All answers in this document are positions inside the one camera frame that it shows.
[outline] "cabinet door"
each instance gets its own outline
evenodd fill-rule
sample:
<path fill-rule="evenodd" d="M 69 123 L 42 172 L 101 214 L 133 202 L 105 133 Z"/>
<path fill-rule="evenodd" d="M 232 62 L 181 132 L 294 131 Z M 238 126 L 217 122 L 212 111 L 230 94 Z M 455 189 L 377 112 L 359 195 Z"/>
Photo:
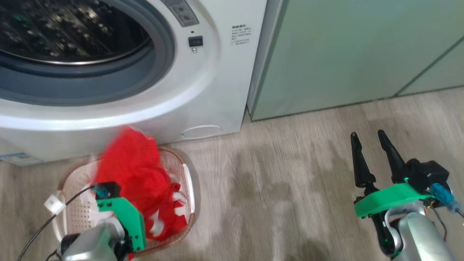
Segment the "cabinet door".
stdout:
<path fill-rule="evenodd" d="M 252 119 L 393 96 L 464 35 L 463 10 L 462 0 L 289 0 Z"/>
<path fill-rule="evenodd" d="M 464 85 L 464 43 L 451 50 L 400 95 Z"/>

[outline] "green 3d-printed part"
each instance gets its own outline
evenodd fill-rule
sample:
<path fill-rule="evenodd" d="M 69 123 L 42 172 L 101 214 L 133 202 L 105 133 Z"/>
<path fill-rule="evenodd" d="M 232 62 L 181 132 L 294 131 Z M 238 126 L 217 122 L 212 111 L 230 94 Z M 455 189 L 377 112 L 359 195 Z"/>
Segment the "green 3d-printed part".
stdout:
<path fill-rule="evenodd" d="M 147 238 L 143 216 L 127 199 L 123 197 L 99 199 L 97 206 L 100 212 L 113 211 L 115 213 L 116 218 L 127 230 L 129 237 L 132 238 L 134 252 L 145 249 Z"/>
<path fill-rule="evenodd" d="M 422 195 L 415 191 L 408 183 L 398 183 L 393 186 L 376 191 L 354 204 L 358 217 L 366 217 L 382 211 L 406 205 L 416 200 L 433 197 Z"/>

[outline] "sticker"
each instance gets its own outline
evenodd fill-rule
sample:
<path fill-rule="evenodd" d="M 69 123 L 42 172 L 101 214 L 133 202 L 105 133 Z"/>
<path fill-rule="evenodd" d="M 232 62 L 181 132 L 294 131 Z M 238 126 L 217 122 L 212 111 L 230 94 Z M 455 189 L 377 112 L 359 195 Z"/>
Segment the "sticker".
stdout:
<path fill-rule="evenodd" d="M 161 0 L 171 10 L 182 27 L 197 25 L 198 19 L 185 0 Z"/>
<path fill-rule="evenodd" d="M 53 194 L 45 201 L 44 206 L 55 215 L 58 215 L 66 208 L 66 204 Z"/>
<path fill-rule="evenodd" d="M 250 42 L 251 27 L 247 25 L 232 26 L 231 45 L 238 46 Z"/>
<path fill-rule="evenodd" d="M 0 160 L 9 162 L 11 164 L 15 164 L 17 166 L 29 166 L 38 163 L 43 163 L 43 160 L 34 158 L 26 153 L 15 153 L 15 154 L 7 154 L 7 155 L 0 155 Z"/>

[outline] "laundry basket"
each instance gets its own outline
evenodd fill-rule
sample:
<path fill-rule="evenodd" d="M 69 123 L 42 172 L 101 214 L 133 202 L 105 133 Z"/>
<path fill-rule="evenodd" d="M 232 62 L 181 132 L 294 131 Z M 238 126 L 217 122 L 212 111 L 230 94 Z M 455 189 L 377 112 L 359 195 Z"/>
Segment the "laundry basket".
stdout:
<path fill-rule="evenodd" d="M 187 199 L 187 211 L 185 212 L 187 226 L 181 232 L 167 238 L 165 241 L 147 240 L 145 250 L 137 253 L 136 256 L 150 254 L 181 241 L 190 231 L 195 219 L 193 184 L 187 165 L 182 157 L 171 149 L 160 148 L 160 156 L 164 169 L 173 182 L 180 184 L 180 192 Z M 88 185 L 90 173 L 95 171 L 97 165 L 97 160 L 85 160 L 75 166 L 58 186 L 58 198 L 66 202 L 81 191 Z M 85 194 L 82 194 L 53 220 L 53 230 L 59 241 L 61 241 L 64 235 L 81 233 L 82 230 L 92 227 L 92 222 L 89 221 L 89 209 L 95 203 L 91 202 L 91 200 L 93 199 L 89 198 L 88 195 L 85 196 Z"/>

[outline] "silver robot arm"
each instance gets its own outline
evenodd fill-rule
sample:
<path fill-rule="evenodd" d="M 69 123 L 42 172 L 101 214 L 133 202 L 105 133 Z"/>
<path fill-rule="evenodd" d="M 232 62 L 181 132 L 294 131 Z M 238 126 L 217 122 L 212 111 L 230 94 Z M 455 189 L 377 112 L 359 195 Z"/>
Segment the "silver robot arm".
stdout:
<path fill-rule="evenodd" d="M 435 225 L 425 215 L 412 212 L 398 222 L 403 248 L 393 261 L 455 261 Z"/>
<path fill-rule="evenodd" d="M 116 218 L 100 221 L 96 227 L 61 241 L 63 261 L 124 261 L 127 250 L 125 232 Z"/>

